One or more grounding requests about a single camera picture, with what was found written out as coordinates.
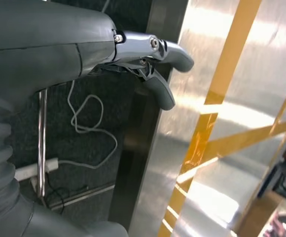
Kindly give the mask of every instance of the stainless steel panel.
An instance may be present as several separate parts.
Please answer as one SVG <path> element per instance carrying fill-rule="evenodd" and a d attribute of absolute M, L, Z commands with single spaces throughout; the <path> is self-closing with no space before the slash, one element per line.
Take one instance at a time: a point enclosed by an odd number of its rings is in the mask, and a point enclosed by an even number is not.
<path fill-rule="evenodd" d="M 286 0 L 263 0 L 210 139 L 272 125 L 285 97 Z"/>
<path fill-rule="evenodd" d="M 180 45 L 195 59 L 189 73 L 174 71 L 171 80 L 176 106 L 162 111 L 153 148 L 129 229 L 131 237 L 154 237 L 165 213 L 181 163 L 199 118 L 190 101 L 203 104 L 232 24 L 221 25 L 214 14 L 234 14 L 238 0 L 190 1 L 180 35 Z M 213 37 L 218 31 L 221 37 Z"/>
<path fill-rule="evenodd" d="M 219 113 L 209 139 L 213 141 L 271 126 L 286 99 L 286 0 L 263 0 L 224 102 L 204 106 L 238 4 L 238 0 L 189 1 L 180 45 L 195 64 L 189 73 L 174 71 L 171 76 L 177 106 L 160 117 L 129 230 L 131 237 L 158 235 L 165 211 L 171 208 L 169 199 L 200 114 Z M 286 110 L 281 120 L 286 121 Z M 286 145 L 278 149 L 283 138 L 283 133 L 267 138 L 195 169 L 171 236 L 234 236 L 231 229 L 273 158 L 282 154 Z"/>

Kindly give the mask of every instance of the gray plastic casing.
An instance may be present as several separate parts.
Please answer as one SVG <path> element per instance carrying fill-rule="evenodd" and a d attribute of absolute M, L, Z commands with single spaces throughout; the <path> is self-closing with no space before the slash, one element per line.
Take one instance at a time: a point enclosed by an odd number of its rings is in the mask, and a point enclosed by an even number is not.
<path fill-rule="evenodd" d="M 3 119 L 36 91 L 77 79 L 115 54 L 107 15 L 40 0 L 0 0 L 0 237 L 127 237 L 116 223 L 79 227 L 20 194 Z"/>

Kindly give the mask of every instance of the robotic hand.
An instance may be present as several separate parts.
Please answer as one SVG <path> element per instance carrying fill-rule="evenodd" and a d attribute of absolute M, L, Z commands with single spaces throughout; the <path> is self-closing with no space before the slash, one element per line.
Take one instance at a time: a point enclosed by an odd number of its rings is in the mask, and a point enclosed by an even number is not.
<path fill-rule="evenodd" d="M 28 201 L 8 163 L 4 144 L 11 128 L 2 122 L 34 92 L 78 79 L 95 66 L 134 73 L 170 110 L 174 100 L 155 63 L 186 72 L 193 61 L 180 46 L 153 35 L 119 32 L 107 15 L 40 0 L 0 0 L 0 237 L 126 237 L 103 223 L 88 229 Z"/>
<path fill-rule="evenodd" d="M 180 72 L 188 72 L 194 61 L 185 50 L 154 35 L 114 31 L 115 55 L 110 63 L 99 67 L 117 72 L 131 72 L 151 90 L 160 108 L 171 110 L 175 103 L 168 84 L 155 69 L 155 63 L 170 63 Z"/>

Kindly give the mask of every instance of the orange tape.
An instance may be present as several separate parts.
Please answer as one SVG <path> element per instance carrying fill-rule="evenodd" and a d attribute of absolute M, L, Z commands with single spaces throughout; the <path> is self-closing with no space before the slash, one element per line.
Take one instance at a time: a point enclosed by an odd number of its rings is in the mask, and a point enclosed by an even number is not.
<path fill-rule="evenodd" d="M 261 0 L 240 0 L 204 104 L 223 103 L 260 2 Z M 180 175 L 204 163 L 205 148 L 217 117 L 217 114 L 200 115 Z M 183 193 L 189 191 L 192 180 L 176 184 L 158 237 L 171 236 L 176 225 L 177 217 L 169 210 L 174 210 L 179 215 L 186 199 L 186 195 Z"/>

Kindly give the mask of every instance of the bolt head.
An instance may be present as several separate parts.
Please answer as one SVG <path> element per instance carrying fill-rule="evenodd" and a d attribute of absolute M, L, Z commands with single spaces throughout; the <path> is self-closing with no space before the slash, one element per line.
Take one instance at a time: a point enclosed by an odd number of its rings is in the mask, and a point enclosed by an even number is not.
<path fill-rule="evenodd" d="M 152 48 L 157 50 L 158 48 L 158 40 L 155 37 L 151 38 L 151 46 Z"/>
<path fill-rule="evenodd" d="M 115 42 L 120 43 L 122 42 L 123 37 L 122 35 L 115 35 Z"/>

